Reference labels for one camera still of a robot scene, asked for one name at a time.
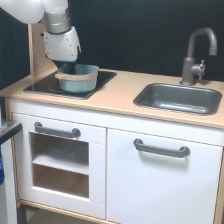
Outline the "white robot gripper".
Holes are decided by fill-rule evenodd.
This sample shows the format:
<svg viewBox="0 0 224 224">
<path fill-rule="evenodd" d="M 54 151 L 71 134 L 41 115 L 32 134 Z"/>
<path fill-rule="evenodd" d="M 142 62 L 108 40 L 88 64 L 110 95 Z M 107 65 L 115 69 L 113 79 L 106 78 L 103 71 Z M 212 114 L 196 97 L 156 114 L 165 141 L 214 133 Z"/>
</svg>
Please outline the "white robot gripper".
<svg viewBox="0 0 224 224">
<path fill-rule="evenodd" d="M 50 60 L 60 61 L 58 67 L 60 71 L 67 71 L 67 62 L 71 62 L 69 63 L 69 74 L 76 74 L 75 61 L 81 52 L 81 46 L 74 26 L 63 34 L 56 35 L 45 32 L 44 46 L 46 55 Z"/>
</svg>

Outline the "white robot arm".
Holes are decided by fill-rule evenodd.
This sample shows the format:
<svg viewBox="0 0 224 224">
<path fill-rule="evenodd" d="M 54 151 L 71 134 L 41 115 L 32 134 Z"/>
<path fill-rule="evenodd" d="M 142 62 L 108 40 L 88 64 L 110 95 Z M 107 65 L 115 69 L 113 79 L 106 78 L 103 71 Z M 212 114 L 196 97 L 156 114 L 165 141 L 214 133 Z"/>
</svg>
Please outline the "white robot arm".
<svg viewBox="0 0 224 224">
<path fill-rule="evenodd" d="M 0 0 L 0 8 L 25 24 L 44 22 L 45 52 L 58 68 L 76 73 L 81 53 L 77 31 L 71 25 L 68 0 Z"/>
</svg>

